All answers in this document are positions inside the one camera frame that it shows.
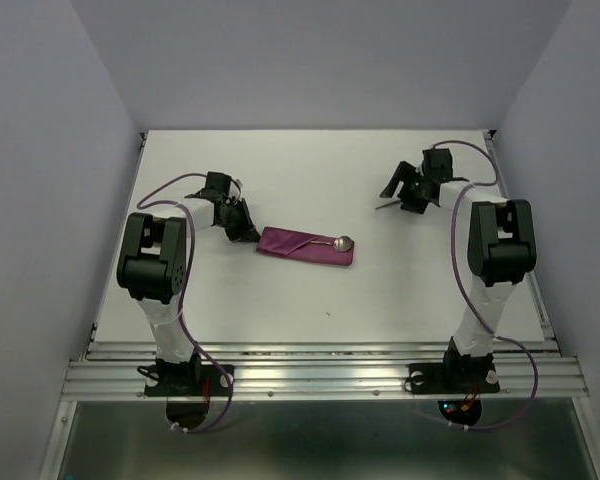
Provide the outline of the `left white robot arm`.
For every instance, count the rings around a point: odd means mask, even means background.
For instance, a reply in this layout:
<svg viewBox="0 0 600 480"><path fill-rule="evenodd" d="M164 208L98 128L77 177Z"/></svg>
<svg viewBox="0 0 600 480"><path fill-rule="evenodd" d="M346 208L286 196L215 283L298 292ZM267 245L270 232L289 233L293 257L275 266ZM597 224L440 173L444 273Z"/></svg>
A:
<svg viewBox="0 0 600 480"><path fill-rule="evenodd" d="M196 234L224 230L232 243L260 240L242 183L220 172L185 173L138 201L126 220L116 269L118 285L134 299L149 324L156 360L139 372L151 388L182 394L202 382L202 349L184 319Z"/></svg>

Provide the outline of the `aluminium rail frame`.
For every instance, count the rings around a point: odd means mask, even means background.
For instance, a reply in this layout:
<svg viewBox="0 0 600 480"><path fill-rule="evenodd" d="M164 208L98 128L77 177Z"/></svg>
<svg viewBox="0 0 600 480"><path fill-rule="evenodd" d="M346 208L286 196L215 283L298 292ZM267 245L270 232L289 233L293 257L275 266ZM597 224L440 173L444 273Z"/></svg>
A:
<svg viewBox="0 0 600 480"><path fill-rule="evenodd" d="M132 200L178 200L223 172L243 182L257 226L355 239L349 268L265 257L203 230L187 292L193 336L235 369L223 419L186 434L139 375L154 354L139 306L106 288L85 354L67 368L44 479L596 479L588 389L562 354L528 277L500 331L489 430L443 424L405 388L412 363L440 360L464 313L449 259L450 215L384 207L401 161L447 141L455 172L482 182L483 131L152 130Z"/></svg>

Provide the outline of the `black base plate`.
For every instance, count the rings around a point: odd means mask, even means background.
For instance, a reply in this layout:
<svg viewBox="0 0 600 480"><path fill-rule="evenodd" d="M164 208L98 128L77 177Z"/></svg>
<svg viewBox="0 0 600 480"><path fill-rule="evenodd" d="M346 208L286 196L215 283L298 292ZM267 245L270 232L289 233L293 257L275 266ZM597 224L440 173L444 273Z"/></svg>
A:
<svg viewBox="0 0 600 480"><path fill-rule="evenodd" d="M146 397L228 397L228 381L221 372L212 365L203 364L200 378L187 377L183 374L158 375L157 366L141 366L145 371L143 394Z"/></svg>
<svg viewBox="0 0 600 480"><path fill-rule="evenodd" d="M499 393L501 388L493 364L486 367L452 369L443 363L411 363L404 380L406 391L415 395L458 396L472 393Z"/></svg>

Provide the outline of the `purple cloth napkin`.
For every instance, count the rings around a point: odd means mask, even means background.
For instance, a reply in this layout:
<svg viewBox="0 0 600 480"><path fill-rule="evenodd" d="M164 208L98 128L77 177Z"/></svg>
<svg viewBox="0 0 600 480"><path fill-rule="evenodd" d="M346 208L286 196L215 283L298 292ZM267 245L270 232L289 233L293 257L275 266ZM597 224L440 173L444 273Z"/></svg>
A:
<svg viewBox="0 0 600 480"><path fill-rule="evenodd" d="M265 227L256 251L268 256L313 264L351 266L355 245L352 250L345 253L336 252L329 246L309 245L303 247L304 243L312 239L330 240L334 238L336 237Z"/></svg>

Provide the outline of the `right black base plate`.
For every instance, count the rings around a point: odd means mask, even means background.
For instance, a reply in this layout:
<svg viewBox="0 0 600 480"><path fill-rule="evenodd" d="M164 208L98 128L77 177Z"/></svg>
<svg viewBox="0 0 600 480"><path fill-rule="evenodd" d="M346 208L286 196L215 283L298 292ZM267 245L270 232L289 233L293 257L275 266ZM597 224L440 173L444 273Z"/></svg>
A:
<svg viewBox="0 0 600 480"><path fill-rule="evenodd" d="M472 393L499 393L501 388L493 364L486 367L452 369L443 363L411 363L404 380L406 391L415 395L458 396Z"/></svg>

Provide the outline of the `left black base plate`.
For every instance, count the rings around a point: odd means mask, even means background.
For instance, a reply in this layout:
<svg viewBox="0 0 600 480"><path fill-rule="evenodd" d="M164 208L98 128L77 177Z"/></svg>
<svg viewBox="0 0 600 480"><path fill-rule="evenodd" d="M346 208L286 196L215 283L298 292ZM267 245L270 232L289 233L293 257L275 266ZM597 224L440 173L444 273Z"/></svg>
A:
<svg viewBox="0 0 600 480"><path fill-rule="evenodd" d="M145 371L143 394L146 397L228 397L228 381L221 372L212 365L203 364L200 378L187 377L183 374L158 375L157 366L141 366Z"/></svg>

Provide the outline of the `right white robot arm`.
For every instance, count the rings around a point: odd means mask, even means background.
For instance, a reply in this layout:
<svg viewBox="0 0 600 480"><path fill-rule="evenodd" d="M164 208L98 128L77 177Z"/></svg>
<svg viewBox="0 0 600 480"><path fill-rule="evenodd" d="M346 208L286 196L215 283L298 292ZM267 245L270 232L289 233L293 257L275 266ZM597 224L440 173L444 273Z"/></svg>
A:
<svg viewBox="0 0 600 480"><path fill-rule="evenodd" d="M462 390L486 374L493 342L506 302L532 272L537 250L531 205L495 193L499 172L490 182L454 174L450 145L464 145L493 160L469 142L440 142L423 151L420 165L401 161L380 193L400 208L424 214L434 205L451 212L451 262L466 310L451 337L440 378L452 390Z"/></svg>

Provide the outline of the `silver metal spoon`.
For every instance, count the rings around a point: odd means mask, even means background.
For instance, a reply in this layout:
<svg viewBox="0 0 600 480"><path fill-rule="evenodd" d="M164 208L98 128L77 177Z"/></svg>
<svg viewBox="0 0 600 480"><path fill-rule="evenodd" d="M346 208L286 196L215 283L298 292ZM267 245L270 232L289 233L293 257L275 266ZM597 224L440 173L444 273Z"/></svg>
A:
<svg viewBox="0 0 600 480"><path fill-rule="evenodd" d="M345 253L354 248L354 240L346 235L342 235L330 240L312 239L303 244L303 247L309 245L329 246L339 253Z"/></svg>

